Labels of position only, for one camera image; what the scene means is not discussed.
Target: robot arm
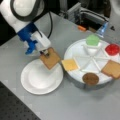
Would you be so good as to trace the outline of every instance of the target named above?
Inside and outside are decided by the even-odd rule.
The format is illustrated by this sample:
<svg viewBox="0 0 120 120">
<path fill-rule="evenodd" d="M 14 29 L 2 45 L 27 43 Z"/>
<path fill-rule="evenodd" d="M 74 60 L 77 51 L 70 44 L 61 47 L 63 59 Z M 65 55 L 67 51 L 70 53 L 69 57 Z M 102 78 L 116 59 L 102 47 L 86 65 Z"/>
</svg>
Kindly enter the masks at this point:
<svg viewBox="0 0 120 120">
<path fill-rule="evenodd" d="M 20 39 L 27 43 L 26 54 L 44 51 L 51 46 L 47 37 L 31 21 L 44 9 L 43 0 L 3 0 L 0 11 Z"/>
</svg>

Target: green food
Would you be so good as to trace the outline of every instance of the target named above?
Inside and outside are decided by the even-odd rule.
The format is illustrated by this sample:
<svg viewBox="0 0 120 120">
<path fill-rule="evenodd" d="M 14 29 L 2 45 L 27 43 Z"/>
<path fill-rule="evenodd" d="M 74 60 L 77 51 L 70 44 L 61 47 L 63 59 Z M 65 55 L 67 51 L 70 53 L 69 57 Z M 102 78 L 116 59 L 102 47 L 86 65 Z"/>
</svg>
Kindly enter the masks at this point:
<svg viewBox="0 0 120 120">
<path fill-rule="evenodd" d="M 86 44 L 91 46 L 97 46 L 100 39 L 96 35 L 90 35 L 86 38 Z"/>
</svg>

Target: white tray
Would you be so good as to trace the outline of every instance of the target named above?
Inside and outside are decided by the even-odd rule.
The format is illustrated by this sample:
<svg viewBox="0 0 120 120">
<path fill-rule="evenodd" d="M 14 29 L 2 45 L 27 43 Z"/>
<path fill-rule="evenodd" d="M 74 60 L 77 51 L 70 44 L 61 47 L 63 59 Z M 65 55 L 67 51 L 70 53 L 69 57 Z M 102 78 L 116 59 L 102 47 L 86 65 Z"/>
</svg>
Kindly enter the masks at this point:
<svg viewBox="0 0 120 120">
<path fill-rule="evenodd" d="M 73 43 L 65 52 L 64 59 L 74 59 L 79 66 L 79 69 L 68 71 L 68 74 L 75 80 L 83 82 L 82 77 L 88 72 L 98 75 L 99 83 L 104 84 L 112 80 L 112 77 L 101 73 L 101 69 L 105 66 L 108 60 L 112 59 L 119 62 L 119 54 L 109 56 L 105 52 L 107 42 L 100 40 L 98 46 L 92 47 L 86 45 L 86 39 L 79 40 Z"/>
</svg>

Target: toast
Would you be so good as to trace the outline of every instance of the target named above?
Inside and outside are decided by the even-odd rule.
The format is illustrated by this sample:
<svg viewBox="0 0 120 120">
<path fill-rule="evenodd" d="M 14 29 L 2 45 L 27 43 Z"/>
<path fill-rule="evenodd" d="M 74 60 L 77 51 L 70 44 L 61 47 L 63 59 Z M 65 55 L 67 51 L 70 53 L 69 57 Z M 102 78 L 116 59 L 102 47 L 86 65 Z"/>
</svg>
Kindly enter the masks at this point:
<svg viewBox="0 0 120 120">
<path fill-rule="evenodd" d="M 43 61 L 48 69 L 51 69 L 60 61 L 60 57 L 52 47 L 48 48 L 48 53 L 48 57 L 46 57 L 45 55 L 41 55 L 40 59 Z"/>
<path fill-rule="evenodd" d="M 118 79 L 120 78 L 120 64 L 109 60 L 101 72 L 107 76 L 113 77 L 114 79 Z"/>
</svg>

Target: cookie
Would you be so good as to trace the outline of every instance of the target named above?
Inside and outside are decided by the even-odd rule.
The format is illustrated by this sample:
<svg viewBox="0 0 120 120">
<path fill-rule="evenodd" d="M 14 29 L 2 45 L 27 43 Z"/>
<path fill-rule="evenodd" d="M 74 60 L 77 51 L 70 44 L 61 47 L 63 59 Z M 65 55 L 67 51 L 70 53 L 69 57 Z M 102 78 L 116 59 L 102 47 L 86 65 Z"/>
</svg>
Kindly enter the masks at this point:
<svg viewBox="0 0 120 120">
<path fill-rule="evenodd" d="M 99 82 L 99 77 L 94 73 L 86 73 L 82 79 L 90 86 L 96 85 Z"/>
</svg>

